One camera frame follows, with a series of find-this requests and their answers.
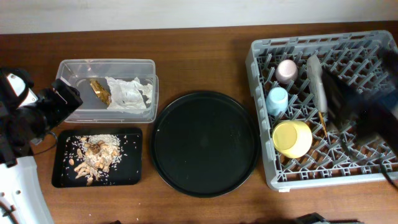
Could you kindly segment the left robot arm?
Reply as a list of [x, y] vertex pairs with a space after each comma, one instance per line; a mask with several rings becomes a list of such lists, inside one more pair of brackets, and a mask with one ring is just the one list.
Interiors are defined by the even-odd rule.
[[83, 103], [61, 79], [39, 94], [33, 86], [25, 70], [1, 68], [1, 223], [53, 223], [32, 146]]

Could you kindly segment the gold snack wrapper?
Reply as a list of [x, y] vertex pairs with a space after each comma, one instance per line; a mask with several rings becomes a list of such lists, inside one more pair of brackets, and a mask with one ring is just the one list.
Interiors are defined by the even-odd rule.
[[111, 103], [111, 94], [106, 90], [97, 80], [90, 79], [90, 86], [92, 87], [95, 95], [106, 105]]

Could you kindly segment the white napkin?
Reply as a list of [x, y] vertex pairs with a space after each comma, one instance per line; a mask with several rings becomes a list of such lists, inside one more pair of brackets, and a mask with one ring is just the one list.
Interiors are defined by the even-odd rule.
[[144, 110], [152, 103], [153, 86], [143, 85], [138, 78], [124, 81], [106, 77], [110, 89], [108, 110]]

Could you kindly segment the grey plate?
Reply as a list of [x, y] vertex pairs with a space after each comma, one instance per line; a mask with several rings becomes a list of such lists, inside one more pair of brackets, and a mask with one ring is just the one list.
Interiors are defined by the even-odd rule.
[[313, 102], [321, 113], [328, 110], [325, 89], [322, 82], [323, 69], [316, 55], [312, 55], [307, 60], [307, 76], [310, 80], [310, 91], [313, 93]]

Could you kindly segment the yellow bowl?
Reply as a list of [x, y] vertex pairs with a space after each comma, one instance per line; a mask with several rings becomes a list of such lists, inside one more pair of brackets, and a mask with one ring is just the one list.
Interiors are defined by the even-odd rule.
[[272, 132], [274, 148], [285, 157], [304, 156], [312, 146], [312, 132], [303, 121], [283, 121]]

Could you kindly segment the blue cup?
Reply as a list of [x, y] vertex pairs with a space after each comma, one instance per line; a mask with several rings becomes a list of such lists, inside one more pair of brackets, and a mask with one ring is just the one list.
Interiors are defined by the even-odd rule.
[[266, 98], [268, 115], [278, 116], [280, 113], [284, 113], [288, 107], [288, 97], [284, 88], [272, 88]]

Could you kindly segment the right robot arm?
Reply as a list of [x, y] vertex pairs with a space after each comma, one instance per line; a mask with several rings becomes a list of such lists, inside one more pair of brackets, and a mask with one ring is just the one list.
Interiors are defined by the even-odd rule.
[[364, 162], [364, 159], [349, 150], [343, 135], [346, 125], [354, 127], [361, 144], [379, 137], [397, 154], [397, 118], [394, 114], [397, 89], [377, 91], [367, 97], [325, 67], [322, 67], [321, 79], [327, 100], [328, 124], [338, 131], [341, 147], [352, 161]]

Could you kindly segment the pink cup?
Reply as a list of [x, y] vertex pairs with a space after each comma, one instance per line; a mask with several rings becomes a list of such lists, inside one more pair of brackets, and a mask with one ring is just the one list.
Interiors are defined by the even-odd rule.
[[277, 66], [275, 77], [279, 83], [288, 84], [295, 81], [298, 76], [298, 68], [293, 60], [283, 60]]

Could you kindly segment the food scraps pile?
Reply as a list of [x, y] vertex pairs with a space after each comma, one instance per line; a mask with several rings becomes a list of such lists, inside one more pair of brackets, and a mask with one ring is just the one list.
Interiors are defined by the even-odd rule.
[[87, 186], [109, 180], [111, 169], [116, 170], [124, 153], [121, 140], [112, 134], [67, 137], [64, 153], [66, 170], [75, 174], [74, 180], [82, 180]]

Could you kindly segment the wooden chopstick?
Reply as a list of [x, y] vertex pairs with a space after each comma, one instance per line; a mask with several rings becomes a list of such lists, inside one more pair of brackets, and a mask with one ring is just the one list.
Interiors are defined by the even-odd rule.
[[323, 118], [323, 115], [322, 115], [321, 111], [318, 111], [318, 115], [319, 115], [319, 118], [320, 118], [320, 123], [322, 124], [322, 129], [323, 129], [324, 135], [325, 135], [326, 139], [328, 139], [328, 133], [327, 133], [327, 130], [326, 130], [326, 124], [325, 124], [325, 121], [324, 121], [324, 118]]

